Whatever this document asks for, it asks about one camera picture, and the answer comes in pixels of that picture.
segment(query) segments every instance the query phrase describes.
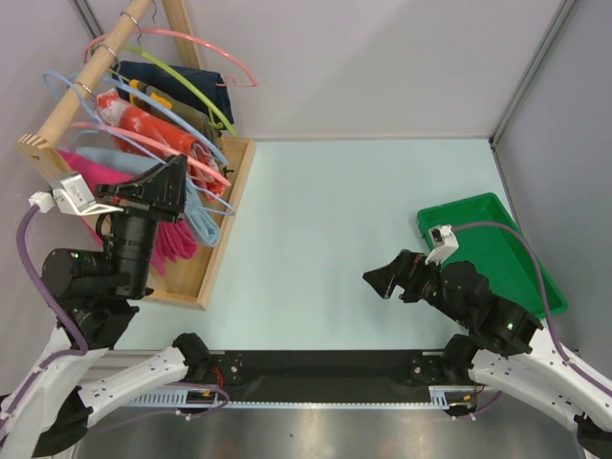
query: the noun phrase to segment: pink cloth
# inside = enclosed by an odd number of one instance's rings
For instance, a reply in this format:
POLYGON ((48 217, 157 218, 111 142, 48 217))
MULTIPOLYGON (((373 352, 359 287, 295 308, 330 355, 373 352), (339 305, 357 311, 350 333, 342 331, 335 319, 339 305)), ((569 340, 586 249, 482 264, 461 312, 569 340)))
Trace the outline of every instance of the pink cloth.
MULTIPOLYGON (((132 177, 123 172, 110 169, 90 161, 77 153, 60 152, 68 165, 78 171, 85 179, 87 186, 94 191, 99 184, 119 184, 132 177)), ((102 244, 98 235, 89 228, 98 244, 102 244)), ((166 273, 165 260, 177 261, 178 258, 191 258, 198 245, 185 221, 179 223, 162 222, 157 231, 155 250, 151 255, 151 264, 161 274, 166 273)))

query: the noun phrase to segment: light blue towel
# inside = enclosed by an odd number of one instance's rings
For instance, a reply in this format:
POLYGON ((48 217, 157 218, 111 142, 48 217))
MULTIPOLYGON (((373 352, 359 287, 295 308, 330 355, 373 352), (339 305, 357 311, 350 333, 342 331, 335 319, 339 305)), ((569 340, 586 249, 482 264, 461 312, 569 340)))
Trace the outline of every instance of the light blue towel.
MULTIPOLYGON (((76 153, 100 165, 129 175, 141 174, 158 163, 153 158, 93 146, 79 147, 76 153)), ((221 238, 219 226, 202 205, 197 189, 190 182, 186 183, 185 221, 199 244, 211 247, 219 244, 221 238)))

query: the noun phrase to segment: light blue table surface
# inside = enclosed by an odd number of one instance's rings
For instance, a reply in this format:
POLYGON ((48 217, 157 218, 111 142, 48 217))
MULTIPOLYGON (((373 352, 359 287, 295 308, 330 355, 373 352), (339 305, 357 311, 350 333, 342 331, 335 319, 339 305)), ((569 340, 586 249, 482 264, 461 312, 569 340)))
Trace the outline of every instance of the light blue table surface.
POLYGON ((485 140, 259 142, 208 310, 142 301, 117 348, 443 348, 458 325, 361 275, 427 251, 421 208, 488 191, 508 207, 485 140))

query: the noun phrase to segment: wooden clothes rack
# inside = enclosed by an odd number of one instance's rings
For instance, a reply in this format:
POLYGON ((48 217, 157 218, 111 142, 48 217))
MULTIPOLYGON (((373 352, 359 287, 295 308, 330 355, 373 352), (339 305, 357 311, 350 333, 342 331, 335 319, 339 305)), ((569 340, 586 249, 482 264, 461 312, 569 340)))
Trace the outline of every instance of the wooden clothes rack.
MULTIPOLYGON (((104 46, 99 46, 93 57, 83 67, 76 77, 76 81, 80 83, 76 85, 76 90, 83 98, 87 99, 91 96, 85 88, 93 91, 108 68, 114 63, 116 56, 109 49, 115 54, 119 53, 127 38, 136 28, 132 17, 140 22, 151 3, 152 0, 133 0, 125 9, 128 14, 120 16, 113 31, 108 33, 103 41, 104 46)), ((170 28, 177 32, 192 34, 184 0, 163 0, 162 3, 170 28)), ((184 65, 203 69, 204 65, 198 46, 188 40, 180 38, 175 40, 184 65)), ((79 108, 80 103, 75 91, 67 91, 38 132, 22 136, 16 144, 21 154, 48 182, 63 177, 72 170, 57 153, 55 146, 69 128, 79 108)), ((226 191, 224 199, 238 209, 251 169, 254 142, 246 139, 222 139, 222 150, 229 161, 228 169, 234 171, 229 176, 232 186, 226 191)), ((214 248, 200 247, 190 260, 181 260, 174 264, 167 263, 165 277, 151 270, 149 286, 155 289, 155 293, 148 296, 147 299, 190 308, 207 308, 212 295, 212 287, 230 238, 234 217, 213 214, 213 219, 221 229, 219 244, 214 248)), ((86 220, 92 228, 95 227, 95 217, 86 220)))

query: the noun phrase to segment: metal floor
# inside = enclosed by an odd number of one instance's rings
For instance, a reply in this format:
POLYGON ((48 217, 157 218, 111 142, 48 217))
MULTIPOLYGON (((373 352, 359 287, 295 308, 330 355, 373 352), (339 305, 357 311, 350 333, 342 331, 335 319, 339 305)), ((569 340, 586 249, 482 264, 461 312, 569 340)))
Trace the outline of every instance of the metal floor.
MULTIPOLYGON (((122 408, 101 427, 143 414, 122 408)), ((511 399, 476 422, 440 411, 228 409, 186 423, 161 416, 94 431, 78 459, 577 459, 573 436, 511 399)))

